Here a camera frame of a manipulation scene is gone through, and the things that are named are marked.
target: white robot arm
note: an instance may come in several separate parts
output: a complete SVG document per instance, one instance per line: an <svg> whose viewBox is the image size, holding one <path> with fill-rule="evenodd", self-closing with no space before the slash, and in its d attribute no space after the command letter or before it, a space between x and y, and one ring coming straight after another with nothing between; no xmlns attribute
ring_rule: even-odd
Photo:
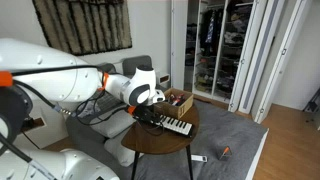
<svg viewBox="0 0 320 180"><path fill-rule="evenodd" d="M137 67L136 74L133 78L129 79L120 74L100 72L95 66L88 65L85 61L70 54L13 39L0 39L0 71L2 71L2 73L0 73L0 104L2 104L0 105L0 133L10 142L15 139L16 134L20 130L19 128L22 123L20 121L23 121L23 114L28 113L27 108L24 109L24 106L28 102L26 99L38 99L39 94L49 101L82 102L90 98L97 89L102 89L130 106L140 104L151 105L164 100L162 91L155 89L156 77L151 67ZM13 84L19 85L22 91L21 88L15 88L15 90L10 89L10 87L8 87L11 85L10 79L12 79ZM30 91L30 87L38 91L39 94L36 95ZM19 99L19 97L16 97L16 94L26 96L26 98ZM52 108L56 111L71 114L71 112L65 111L59 106L52 106ZM13 155L9 152L4 153L5 149L5 146L0 143L0 166L4 163L3 158ZM47 156L48 160L52 157L46 153L42 154L41 157ZM60 158L63 156L64 160L68 161L68 159L72 159L73 154L81 154L81 152L69 153L66 151L63 152L63 155L60 153L60 155L55 154L54 156L60 156ZM84 164L86 166L102 166L102 164L99 164L96 160L91 161L91 164L86 163L89 159L87 155L81 154L79 157L81 158L78 158L78 161L66 162L65 165L68 165L68 167L65 167L63 172L59 171L60 174L53 174L58 176L57 178L59 179L67 179L70 178L68 173L74 171L74 169L70 169L70 167L84 166ZM22 172L24 172L24 166L26 165L21 164L20 166ZM106 172L110 176L101 175L101 179L116 180L117 177L115 174L106 166L104 167L105 168L101 168L100 170L93 169L90 171L92 174L90 178L89 176L83 176L83 178L98 179L99 176L97 176L96 173L101 174ZM4 178L11 176L10 172L8 173L9 175L5 174L6 176Z"/></svg>

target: wall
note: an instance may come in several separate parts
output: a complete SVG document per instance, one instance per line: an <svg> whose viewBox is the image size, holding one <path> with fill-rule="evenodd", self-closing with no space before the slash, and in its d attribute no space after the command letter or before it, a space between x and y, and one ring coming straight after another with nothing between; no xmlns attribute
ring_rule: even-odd
<svg viewBox="0 0 320 180"><path fill-rule="evenodd" d="M314 0L274 99L302 110L320 87L320 2Z"/></svg>
<svg viewBox="0 0 320 180"><path fill-rule="evenodd" d="M266 61L266 65L265 65L263 74L261 76L261 80L260 80L260 83L258 86L256 97L253 101L253 105L251 108L251 115L252 115L253 119L255 118L255 116L258 112L259 105L262 100L262 96L265 92L271 71L273 69L273 65L274 65L275 60L277 58L279 48L281 46L283 36L287 30L287 26L290 21L295 4L296 4L296 0L286 0L286 2L283 5L283 11L281 13L281 17L278 22L278 27L277 27L277 30L275 33L275 38L274 38L273 44L270 48L270 52L269 52L269 55L268 55L268 58Z"/></svg>
<svg viewBox="0 0 320 180"><path fill-rule="evenodd" d="M0 3L0 38L16 38L47 46L31 0L0 0ZM129 0L128 8L133 48L80 58L90 64L118 63L125 57L146 54L151 56L156 71L169 73L171 1ZM122 72L120 63L116 64L116 67ZM52 114L41 102L35 102L32 114L44 116L46 121L45 127L28 133L41 147L67 136L65 127L56 125L63 122L63 117L57 113ZM29 146L23 137L19 137L17 141L18 144Z"/></svg>

